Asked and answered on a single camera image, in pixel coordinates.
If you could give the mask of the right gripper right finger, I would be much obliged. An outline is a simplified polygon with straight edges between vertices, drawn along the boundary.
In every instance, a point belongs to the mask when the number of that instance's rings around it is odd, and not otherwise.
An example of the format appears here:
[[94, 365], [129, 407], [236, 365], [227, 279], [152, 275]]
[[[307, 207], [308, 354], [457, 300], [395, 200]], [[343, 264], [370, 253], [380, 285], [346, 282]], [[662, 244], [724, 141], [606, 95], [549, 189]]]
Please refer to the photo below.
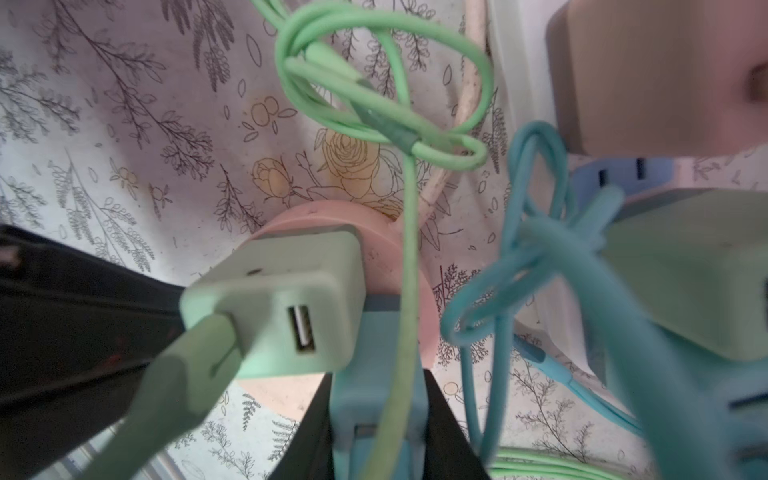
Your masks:
[[426, 369], [423, 373], [429, 401], [423, 479], [488, 480], [434, 376]]

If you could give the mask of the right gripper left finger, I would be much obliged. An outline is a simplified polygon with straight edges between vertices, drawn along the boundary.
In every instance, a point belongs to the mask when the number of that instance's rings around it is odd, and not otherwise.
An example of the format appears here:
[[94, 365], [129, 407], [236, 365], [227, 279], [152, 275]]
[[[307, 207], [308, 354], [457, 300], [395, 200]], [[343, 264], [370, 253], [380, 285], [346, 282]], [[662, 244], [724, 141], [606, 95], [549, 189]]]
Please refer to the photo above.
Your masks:
[[331, 386], [332, 375], [326, 374], [269, 480], [333, 480]]

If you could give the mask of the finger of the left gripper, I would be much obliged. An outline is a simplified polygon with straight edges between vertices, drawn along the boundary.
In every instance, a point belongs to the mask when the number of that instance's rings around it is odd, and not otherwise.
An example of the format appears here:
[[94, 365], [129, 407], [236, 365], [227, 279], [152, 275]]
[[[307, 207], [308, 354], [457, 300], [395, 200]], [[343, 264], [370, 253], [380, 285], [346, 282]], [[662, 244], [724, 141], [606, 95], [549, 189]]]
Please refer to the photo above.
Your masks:
[[1, 229], [1, 475], [29, 479], [120, 420], [184, 330], [182, 288]]

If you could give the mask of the teal plug adapter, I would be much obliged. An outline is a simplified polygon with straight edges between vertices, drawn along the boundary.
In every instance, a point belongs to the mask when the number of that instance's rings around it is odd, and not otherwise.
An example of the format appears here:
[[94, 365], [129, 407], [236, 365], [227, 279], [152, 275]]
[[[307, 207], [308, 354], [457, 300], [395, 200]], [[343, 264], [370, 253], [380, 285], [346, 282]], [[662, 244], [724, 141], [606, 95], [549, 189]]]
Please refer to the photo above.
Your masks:
[[[329, 414], [337, 479], [362, 477], [389, 396], [399, 317], [398, 295], [369, 295], [352, 360], [345, 369], [333, 374]], [[421, 479], [424, 474], [429, 401], [420, 359], [415, 360], [409, 406], [409, 423], [398, 448], [395, 479]]]

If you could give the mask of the light green plug adapter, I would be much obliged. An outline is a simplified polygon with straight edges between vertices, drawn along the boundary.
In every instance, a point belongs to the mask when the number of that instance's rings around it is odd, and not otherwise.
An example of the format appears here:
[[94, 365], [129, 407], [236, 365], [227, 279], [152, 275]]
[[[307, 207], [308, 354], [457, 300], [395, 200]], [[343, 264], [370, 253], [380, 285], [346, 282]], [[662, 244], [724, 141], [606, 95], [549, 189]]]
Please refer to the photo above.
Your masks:
[[234, 324], [241, 379], [327, 373], [353, 357], [366, 299], [362, 238], [351, 225], [265, 234], [188, 286], [187, 328], [210, 314]]

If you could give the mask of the white blue power strip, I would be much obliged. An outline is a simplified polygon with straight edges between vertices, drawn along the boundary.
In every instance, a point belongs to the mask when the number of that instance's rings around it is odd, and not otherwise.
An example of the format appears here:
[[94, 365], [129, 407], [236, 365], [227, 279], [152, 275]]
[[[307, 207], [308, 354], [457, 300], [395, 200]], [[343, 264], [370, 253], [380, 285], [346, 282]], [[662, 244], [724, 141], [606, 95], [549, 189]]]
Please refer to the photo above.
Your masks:
[[[511, 130], [532, 120], [554, 123], [545, 29], [561, 7], [559, 1], [491, 1], [488, 4], [489, 44], [502, 108]], [[704, 189], [764, 191], [767, 149], [755, 147], [715, 158], [569, 158], [571, 180], [579, 206], [585, 206], [606, 185], [620, 187], [627, 202], [645, 206]], [[573, 293], [561, 280], [538, 294], [534, 302], [543, 329], [566, 361], [593, 374], [599, 350], [591, 346]]]

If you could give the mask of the blue plug adapter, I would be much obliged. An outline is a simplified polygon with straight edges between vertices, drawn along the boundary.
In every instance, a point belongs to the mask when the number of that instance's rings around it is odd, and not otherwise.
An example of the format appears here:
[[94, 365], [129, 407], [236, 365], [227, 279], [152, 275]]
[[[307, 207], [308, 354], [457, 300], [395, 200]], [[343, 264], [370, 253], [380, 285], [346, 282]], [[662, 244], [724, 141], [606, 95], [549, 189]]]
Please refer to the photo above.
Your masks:
[[726, 360], [679, 339], [605, 358], [605, 384], [637, 414], [663, 479], [767, 476], [767, 363]]

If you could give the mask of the pink plug adapter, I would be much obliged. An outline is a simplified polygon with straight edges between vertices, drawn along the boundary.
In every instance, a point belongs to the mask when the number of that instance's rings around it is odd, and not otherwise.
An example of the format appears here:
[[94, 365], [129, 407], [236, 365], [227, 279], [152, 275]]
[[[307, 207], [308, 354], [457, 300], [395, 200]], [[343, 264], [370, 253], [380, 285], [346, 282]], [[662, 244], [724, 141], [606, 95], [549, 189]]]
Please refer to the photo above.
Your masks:
[[573, 153], [724, 156], [767, 141], [763, 1], [569, 1], [546, 44]]

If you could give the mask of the round pink power socket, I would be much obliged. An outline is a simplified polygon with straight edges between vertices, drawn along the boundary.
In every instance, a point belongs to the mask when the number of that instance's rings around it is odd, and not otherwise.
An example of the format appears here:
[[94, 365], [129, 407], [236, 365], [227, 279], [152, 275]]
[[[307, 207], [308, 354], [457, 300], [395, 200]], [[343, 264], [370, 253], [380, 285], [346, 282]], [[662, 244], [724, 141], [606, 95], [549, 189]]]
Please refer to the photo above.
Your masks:
[[[292, 230], [349, 224], [361, 236], [364, 272], [369, 294], [401, 291], [402, 239], [394, 223], [383, 214], [360, 204], [339, 200], [313, 201], [292, 207], [249, 237], [277, 236]], [[422, 366], [434, 366], [440, 339], [439, 312], [428, 271], [419, 267], [419, 349]], [[269, 410], [300, 421], [321, 382], [319, 374], [274, 378], [239, 379], [237, 384]]]

